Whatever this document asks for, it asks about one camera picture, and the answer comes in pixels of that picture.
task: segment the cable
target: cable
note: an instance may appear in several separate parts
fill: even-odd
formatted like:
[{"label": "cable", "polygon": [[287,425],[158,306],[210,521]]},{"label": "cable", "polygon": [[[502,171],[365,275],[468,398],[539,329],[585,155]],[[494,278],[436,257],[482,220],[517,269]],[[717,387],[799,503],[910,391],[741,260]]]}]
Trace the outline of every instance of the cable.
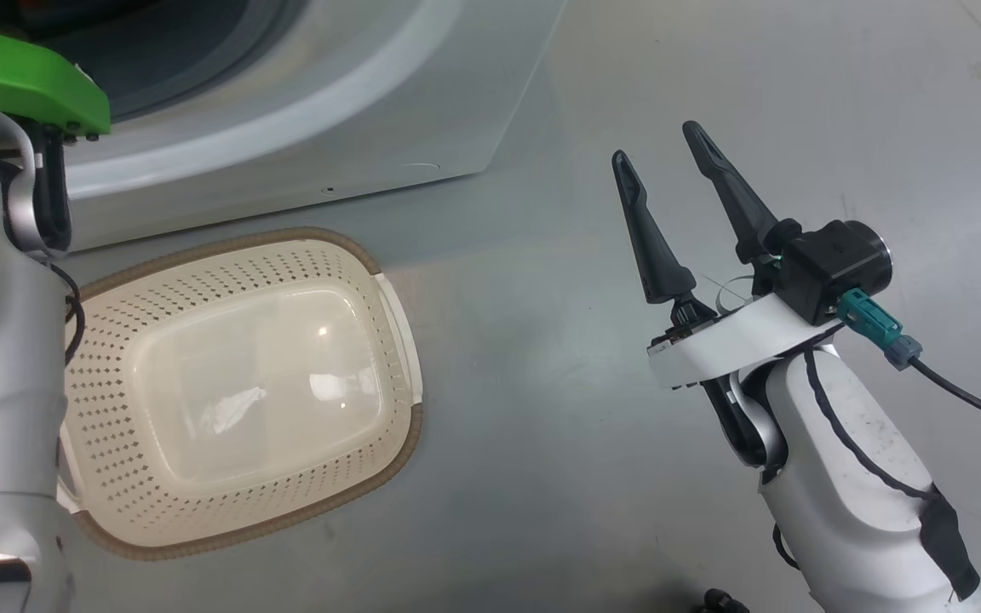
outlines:
[{"label": "cable", "polygon": [[779,530],[778,524],[774,524],[774,531],[771,532],[771,538],[774,539],[774,547],[777,548],[778,555],[782,556],[783,561],[785,561],[786,564],[793,566],[794,570],[801,570],[801,567],[798,566],[794,556],[789,555],[789,552],[786,551],[786,546],[782,544],[782,531]]},{"label": "cable", "polygon": [[835,431],[835,436],[842,442],[842,446],[845,446],[846,449],[850,450],[850,453],[853,453],[853,457],[858,459],[860,465],[864,466],[865,470],[868,470],[869,473],[875,474],[881,481],[884,481],[884,485],[887,485],[888,488],[898,490],[907,494],[907,496],[919,498],[919,500],[923,501],[937,500],[937,493],[923,492],[922,490],[911,488],[910,485],[904,484],[898,478],[892,477],[883,468],[876,466],[876,463],[865,455],[865,451],[861,451],[861,447],[853,442],[853,438],[850,438],[845,428],[842,427],[838,416],[835,415],[835,409],[830,406],[828,394],[824,391],[823,384],[820,383],[820,373],[817,372],[817,359],[813,356],[813,350],[811,348],[805,350],[805,366],[807,373],[809,373],[809,387],[812,387],[812,391],[815,393],[815,397],[817,397],[817,404],[820,406],[820,410],[823,412],[825,418],[828,418],[828,422],[832,424],[832,430]]},{"label": "cable", "polygon": [[953,381],[949,381],[942,377],[937,372],[934,372],[930,366],[922,363],[919,358],[912,358],[910,360],[910,365],[915,366],[915,370],[926,376],[926,379],[933,381],[933,383],[938,384],[944,391],[951,393],[951,395],[956,396],[960,400],[964,400],[965,403],[970,404],[972,407],[977,408],[981,411],[981,399],[974,397],[969,392],[965,392],[964,389],[959,388]]},{"label": "cable", "polygon": [[70,275],[67,275],[62,268],[55,266],[55,264],[48,263],[48,268],[51,268],[51,272],[59,275],[59,278],[65,280],[67,286],[71,288],[71,294],[66,297],[66,303],[70,304],[71,310],[66,312],[66,321],[70,322],[71,318],[74,319],[74,337],[71,338],[70,345],[66,346],[66,363],[70,364],[71,360],[74,359],[74,352],[77,352],[78,346],[82,345],[82,334],[85,333],[85,311],[82,309],[82,291],[78,289],[78,284],[74,283],[74,279],[71,279]]}]

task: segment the laundry basket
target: laundry basket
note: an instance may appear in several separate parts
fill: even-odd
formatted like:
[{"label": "laundry basket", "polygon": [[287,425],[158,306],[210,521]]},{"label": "laundry basket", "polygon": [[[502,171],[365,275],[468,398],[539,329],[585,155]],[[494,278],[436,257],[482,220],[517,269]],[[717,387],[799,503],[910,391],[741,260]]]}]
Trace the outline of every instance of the laundry basket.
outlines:
[{"label": "laundry basket", "polygon": [[113,553],[176,558],[289,527],[384,484],[416,446],[411,330],[347,237],[206,245],[82,295],[59,500]]}]

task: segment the perforated basket wall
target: perforated basket wall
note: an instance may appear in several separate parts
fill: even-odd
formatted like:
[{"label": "perforated basket wall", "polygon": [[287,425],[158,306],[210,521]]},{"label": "perforated basket wall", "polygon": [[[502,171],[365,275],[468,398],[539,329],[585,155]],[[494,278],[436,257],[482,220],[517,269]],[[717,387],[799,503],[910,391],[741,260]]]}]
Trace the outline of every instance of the perforated basket wall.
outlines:
[{"label": "perforated basket wall", "polygon": [[74,516],[114,553],[166,559],[265,535],[384,484],[416,445],[404,312],[340,234],[207,245],[83,298],[63,447]]}]

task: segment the washing machine door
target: washing machine door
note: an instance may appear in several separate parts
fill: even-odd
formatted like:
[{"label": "washing machine door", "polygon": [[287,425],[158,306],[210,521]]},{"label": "washing machine door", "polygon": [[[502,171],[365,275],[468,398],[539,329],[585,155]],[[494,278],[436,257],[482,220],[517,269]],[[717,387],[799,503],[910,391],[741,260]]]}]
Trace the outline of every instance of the washing machine door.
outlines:
[{"label": "washing machine door", "polygon": [[66,153],[88,249],[483,170],[565,0],[22,5],[112,103]]},{"label": "washing machine door", "polygon": [[105,1],[123,14],[43,40],[112,104],[113,135],[67,152],[77,199],[207,174],[311,140],[402,84],[466,2]]}]

